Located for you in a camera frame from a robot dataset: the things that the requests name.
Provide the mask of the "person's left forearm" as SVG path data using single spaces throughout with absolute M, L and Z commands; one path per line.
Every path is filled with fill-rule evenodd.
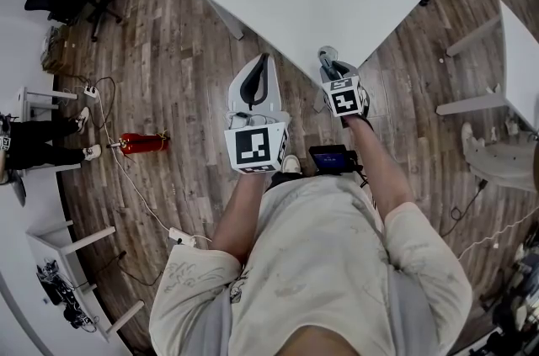
M 256 235 L 266 174 L 241 174 L 210 244 L 241 264 L 247 262 Z

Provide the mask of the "white side desk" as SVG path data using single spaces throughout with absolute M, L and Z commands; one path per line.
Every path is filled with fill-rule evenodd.
M 75 93 L 65 93 L 55 90 L 37 92 L 31 91 L 27 87 L 21 87 L 17 92 L 16 99 L 19 106 L 19 120 L 26 122 L 35 119 L 35 113 L 58 110 L 58 102 L 77 100 L 78 96 Z

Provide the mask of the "person's black trouser leg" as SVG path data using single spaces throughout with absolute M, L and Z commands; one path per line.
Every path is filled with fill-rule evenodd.
M 270 185 L 267 188 L 267 190 L 270 190 L 276 186 L 279 186 L 280 184 L 287 183 L 290 181 L 295 181 L 302 178 L 304 178 L 304 175 L 302 173 L 276 172 L 271 177 Z

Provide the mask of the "long white power strip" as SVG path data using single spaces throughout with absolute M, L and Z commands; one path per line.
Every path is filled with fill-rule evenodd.
M 173 226 L 169 228 L 168 235 L 169 238 L 178 245 L 185 245 L 186 247 L 196 246 L 196 240 L 194 236 L 191 236 L 190 234 L 185 233 Z

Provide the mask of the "red fire extinguisher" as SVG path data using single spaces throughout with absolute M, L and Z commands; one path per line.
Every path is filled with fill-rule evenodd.
M 167 131 L 152 135 L 139 133 L 124 133 L 117 141 L 112 141 L 106 147 L 119 150 L 124 156 L 133 154 L 166 151 L 170 137 Z

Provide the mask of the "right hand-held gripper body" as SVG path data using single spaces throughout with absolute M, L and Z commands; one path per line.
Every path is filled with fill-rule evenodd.
M 323 84 L 324 103 L 335 117 L 357 114 L 367 117 L 370 97 L 359 76 L 344 77 Z

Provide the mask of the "black screen device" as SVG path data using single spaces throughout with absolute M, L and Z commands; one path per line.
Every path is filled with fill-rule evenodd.
M 345 145 L 311 146 L 309 153 L 317 174 L 352 173 L 360 166 L 356 152 L 349 151 Z

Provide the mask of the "person's cream printed shirt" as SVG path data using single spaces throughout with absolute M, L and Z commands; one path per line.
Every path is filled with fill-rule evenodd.
M 178 245 L 149 322 L 157 356 L 275 356 L 301 327 L 322 327 L 360 356 L 446 356 L 472 289 L 413 203 L 380 217 L 342 177 L 283 183 L 262 198 L 245 264 Z

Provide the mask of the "brown cardboard box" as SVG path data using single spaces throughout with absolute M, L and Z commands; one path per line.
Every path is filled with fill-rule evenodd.
M 50 27 L 45 35 L 40 56 L 44 72 L 52 75 L 70 73 L 74 61 L 75 44 L 70 37 L 71 27 Z

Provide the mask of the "person's right forearm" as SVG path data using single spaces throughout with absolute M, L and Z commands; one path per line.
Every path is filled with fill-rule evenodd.
M 372 196 L 383 221 L 397 207 L 413 203 L 414 195 L 408 180 L 395 160 L 389 155 L 374 130 L 358 115 L 348 115 L 349 126 L 363 163 Z

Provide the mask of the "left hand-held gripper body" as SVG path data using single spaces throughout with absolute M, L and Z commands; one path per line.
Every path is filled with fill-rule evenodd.
M 241 174 L 280 171 L 290 121 L 290 115 L 283 111 L 267 115 L 229 112 L 224 135 L 232 168 Z

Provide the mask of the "person's white shoe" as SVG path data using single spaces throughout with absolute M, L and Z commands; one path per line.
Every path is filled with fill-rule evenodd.
M 283 173 L 302 173 L 298 157 L 292 154 L 287 155 L 282 162 L 281 171 Z

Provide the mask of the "white table with small scraps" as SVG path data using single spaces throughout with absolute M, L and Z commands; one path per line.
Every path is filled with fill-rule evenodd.
M 539 133 L 539 41 L 505 3 L 499 2 L 495 17 L 446 48 L 446 56 L 456 56 L 497 28 L 501 28 L 504 54 L 501 89 L 441 104 L 435 112 L 444 116 L 505 106 L 532 132 Z

